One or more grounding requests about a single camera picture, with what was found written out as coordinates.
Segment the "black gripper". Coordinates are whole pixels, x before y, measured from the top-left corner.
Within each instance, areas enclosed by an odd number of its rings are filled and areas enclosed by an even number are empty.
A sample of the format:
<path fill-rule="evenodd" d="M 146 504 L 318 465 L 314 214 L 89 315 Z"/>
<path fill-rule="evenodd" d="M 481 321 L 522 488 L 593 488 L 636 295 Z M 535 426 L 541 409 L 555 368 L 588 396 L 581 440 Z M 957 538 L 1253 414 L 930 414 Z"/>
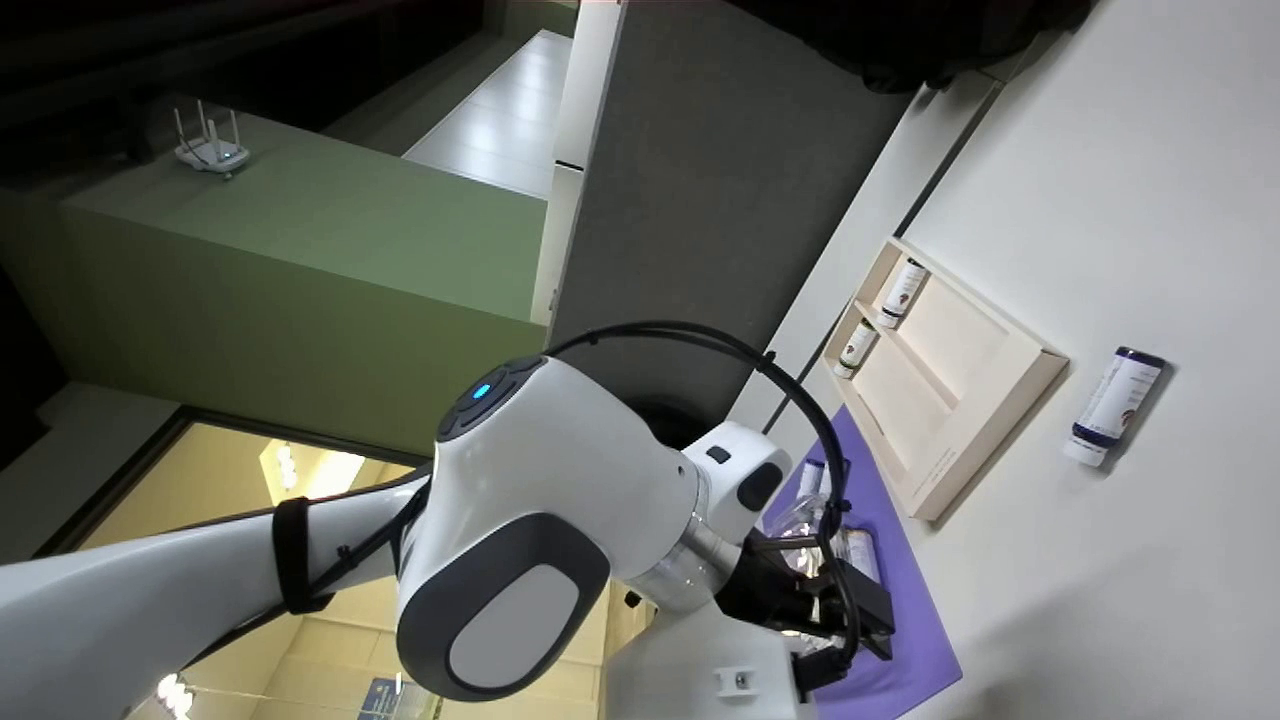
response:
<path fill-rule="evenodd" d="M 724 580 L 724 612 L 777 631 L 829 637 L 819 653 L 791 658 L 797 694 L 809 698 L 850 673 L 860 653 L 890 658 L 894 612 L 885 584 L 845 562 L 829 562 L 815 575 L 783 566 L 778 539 L 750 534 Z"/>

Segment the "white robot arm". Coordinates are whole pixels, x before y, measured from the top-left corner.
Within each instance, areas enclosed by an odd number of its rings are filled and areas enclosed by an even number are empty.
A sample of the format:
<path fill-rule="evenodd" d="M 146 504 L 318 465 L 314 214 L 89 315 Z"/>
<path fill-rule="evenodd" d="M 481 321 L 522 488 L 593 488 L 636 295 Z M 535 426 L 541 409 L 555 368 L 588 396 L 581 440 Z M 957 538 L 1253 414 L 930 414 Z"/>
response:
<path fill-rule="evenodd" d="M 815 720 L 894 617 L 829 528 L 756 528 L 783 475 L 731 419 L 670 448 L 581 368 L 510 360 L 447 409 L 421 475 L 3 568 L 0 716 L 108 720 L 253 624 L 386 575 L 399 667 L 445 701 L 541 681 L 620 580 L 656 620 L 602 663 L 609 720 Z"/>

